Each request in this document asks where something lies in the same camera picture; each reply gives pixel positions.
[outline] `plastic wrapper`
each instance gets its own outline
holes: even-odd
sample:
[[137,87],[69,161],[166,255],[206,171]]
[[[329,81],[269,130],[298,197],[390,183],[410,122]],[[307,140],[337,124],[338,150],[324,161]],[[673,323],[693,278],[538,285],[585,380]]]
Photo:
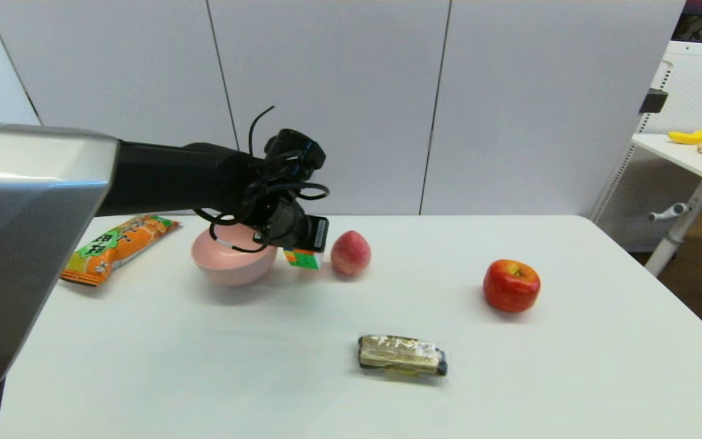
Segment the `plastic wrapper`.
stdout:
[[445,352],[435,343],[393,335],[359,337],[359,365],[443,377],[449,371]]
[[135,216],[73,253],[61,278],[95,287],[179,224],[156,215]]

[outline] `green label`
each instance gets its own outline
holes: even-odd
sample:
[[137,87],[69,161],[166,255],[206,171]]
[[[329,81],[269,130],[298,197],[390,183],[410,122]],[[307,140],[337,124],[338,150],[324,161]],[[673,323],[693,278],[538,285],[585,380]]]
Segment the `green label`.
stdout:
[[81,247],[77,252],[81,258],[90,258],[91,256],[99,256],[108,248],[115,248],[118,245],[120,233],[118,230],[110,230],[108,233],[101,235],[94,241],[90,242],[85,247]]

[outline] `cable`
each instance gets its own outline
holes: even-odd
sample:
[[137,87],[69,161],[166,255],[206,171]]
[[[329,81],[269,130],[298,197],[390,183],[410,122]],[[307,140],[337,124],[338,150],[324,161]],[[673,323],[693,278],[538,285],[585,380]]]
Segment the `cable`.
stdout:
[[[218,216],[215,218],[215,220],[222,220],[222,219],[221,219],[222,216],[223,216],[223,214],[222,214],[222,215],[218,215]],[[215,234],[215,226],[216,226],[215,223],[211,223],[210,228],[209,228],[209,230],[208,230],[208,232],[210,233],[210,237],[213,239],[213,241],[220,242],[220,243],[222,243],[223,245],[226,245],[227,247],[230,247],[232,250],[237,250],[237,252],[241,252],[241,253],[259,253],[259,252],[261,252],[262,250],[265,250],[265,248],[267,248],[268,245],[270,245],[270,230],[269,230],[269,229],[265,229],[266,232],[262,234],[262,237],[261,237],[261,247],[257,248],[256,250],[250,250],[250,249],[248,249],[248,248],[237,247],[236,245],[232,244],[231,242],[226,242],[226,241],[224,241],[223,239],[218,239],[218,236]]]
[[248,128],[248,153],[251,154],[251,156],[254,156],[254,127],[256,127],[256,122],[259,122],[259,119],[261,119],[262,116],[267,114],[271,109],[275,108],[275,105],[271,106],[270,108],[266,109],[265,111],[262,112],[262,114],[259,114],[259,116],[256,116],[256,119],[251,122],[250,128]]

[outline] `black cable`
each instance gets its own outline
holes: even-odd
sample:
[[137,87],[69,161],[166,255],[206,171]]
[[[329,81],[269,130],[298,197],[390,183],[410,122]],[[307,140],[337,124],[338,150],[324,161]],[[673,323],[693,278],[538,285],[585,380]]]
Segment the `black cable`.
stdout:
[[261,119],[262,116],[267,114],[271,109],[275,108],[275,105],[271,106],[270,108],[266,109],[262,114],[259,114],[259,116],[256,116],[256,119],[251,122],[250,128],[248,128],[248,153],[251,154],[251,156],[254,156],[254,127],[256,127],[256,122],[259,122],[259,119]]
[[[222,217],[222,215],[219,215],[215,219],[220,220],[221,217]],[[215,223],[211,223],[208,232],[210,233],[210,237],[213,239],[213,241],[219,241],[218,236],[215,234],[215,226],[216,226]],[[269,233],[269,229],[266,229],[266,232],[263,233],[262,237],[261,237],[261,247],[257,248],[256,250],[248,250],[248,248],[237,247],[236,245],[233,244],[232,250],[237,250],[237,252],[241,252],[241,253],[259,253],[262,250],[265,250],[265,248],[267,248],[268,245],[270,245],[270,233]]]
[[234,226],[235,224],[239,223],[241,219],[221,219],[222,215],[219,216],[212,216],[211,214],[207,213],[206,211],[203,211],[202,209],[194,209],[194,213],[202,217],[203,220],[209,221],[213,224],[217,224],[218,226]]

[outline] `robotic hand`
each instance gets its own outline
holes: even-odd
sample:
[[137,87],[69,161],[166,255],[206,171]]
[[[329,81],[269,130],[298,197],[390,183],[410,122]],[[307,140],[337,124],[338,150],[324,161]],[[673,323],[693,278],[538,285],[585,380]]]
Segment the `robotic hand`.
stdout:
[[268,245],[323,252],[328,220],[306,215],[296,202],[329,194],[307,182],[324,164],[323,150],[304,134],[281,130],[258,159],[253,123],[248,154],[0,124],[0,398],[7,370],[93,216],[193,209],[211,222],[211,235],[215,225],[254,229],[261,247],[236,248],[241,252]]
[[[211,223],[214,238],[215,225],[243,223],[257,231],[252,238],[261,246],[232,247],[240,252],[268,245],[323,252],[328,220],[305,215],[296,199],[329,195],[326,186],[307,182],[326,155],[306,135],[281,130],[265,145],[265,158],[255,158],[251,142],[259,117],[250,128],[248,154],[207,143],[172,148],[120,141],[112,187],[97,215],[193,209]],[[304,189],[322,193],[305,195]]]

